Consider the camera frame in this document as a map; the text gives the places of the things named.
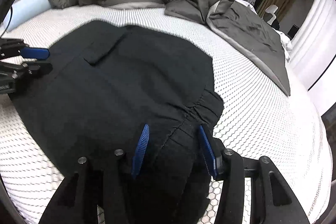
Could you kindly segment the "white patterned mattress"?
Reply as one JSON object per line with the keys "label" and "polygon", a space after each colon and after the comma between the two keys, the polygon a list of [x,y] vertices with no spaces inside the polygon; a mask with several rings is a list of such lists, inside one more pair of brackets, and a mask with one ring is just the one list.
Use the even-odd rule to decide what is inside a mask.
{"label": "white patterned mattress", "polygon": [[[100,6],[46,11],[8,38],[46,48],[92,20],[137,25],[180,36],[213,58],[215,91],[224,103],[214,134],[243,157],[269,157],[298,198],[310,222],[327,209],[333,159],[321,116],[303,84],[288,71],[291,94],[201,24],[167,16],[163,9],[115,10]],[[8,96],[1,96],[1,176],[9,197],[27,223],[38,223],[62,182],[27,132]]]}

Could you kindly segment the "light blue pillow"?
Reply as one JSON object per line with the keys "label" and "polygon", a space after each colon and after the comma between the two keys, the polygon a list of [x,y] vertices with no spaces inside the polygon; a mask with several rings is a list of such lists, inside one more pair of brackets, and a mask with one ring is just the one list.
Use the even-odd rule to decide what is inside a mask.
{"label": "light blue pillow", "polygon": [[51,9],[49,0],[20,0],[15,2],[8,11],[3,26],[12,31],[24,22]]}

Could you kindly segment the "white curtain right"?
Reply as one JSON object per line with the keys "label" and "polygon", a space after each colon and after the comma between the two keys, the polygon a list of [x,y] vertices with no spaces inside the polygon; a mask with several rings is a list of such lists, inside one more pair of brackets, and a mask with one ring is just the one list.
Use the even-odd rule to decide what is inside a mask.
{"label": "white curtain right", "polygon": [[335,0],[314,0],[291,43],[290,66],[309,89],[335,56]]}

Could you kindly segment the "black pants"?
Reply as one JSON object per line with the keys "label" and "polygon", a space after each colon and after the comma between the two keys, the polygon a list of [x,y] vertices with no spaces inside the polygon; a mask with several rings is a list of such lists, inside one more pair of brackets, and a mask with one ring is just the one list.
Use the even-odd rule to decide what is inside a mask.
{"label": "black pants", "polygon": [[52,71],[11,95],[28,132],[64,177],[115,148],[150,140],[139,174],[123,184],[127,223],[197,223],[210,175],[198,142],[223,111],[213,60],[191,42],[139,26],[83,25],[50,48]]}

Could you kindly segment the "white chair in background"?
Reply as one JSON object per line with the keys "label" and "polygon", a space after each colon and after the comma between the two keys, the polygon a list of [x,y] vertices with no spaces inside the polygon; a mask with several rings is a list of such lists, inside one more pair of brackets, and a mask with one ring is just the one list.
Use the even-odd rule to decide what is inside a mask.
{"label": "white chair in background", "polygon": [[263,16],[263,20],[267,22],[268,24],[272,24],[274,20],[276,19],[276,11],[278,10],[278,6],[276,5],[270,5],[266,8]]}

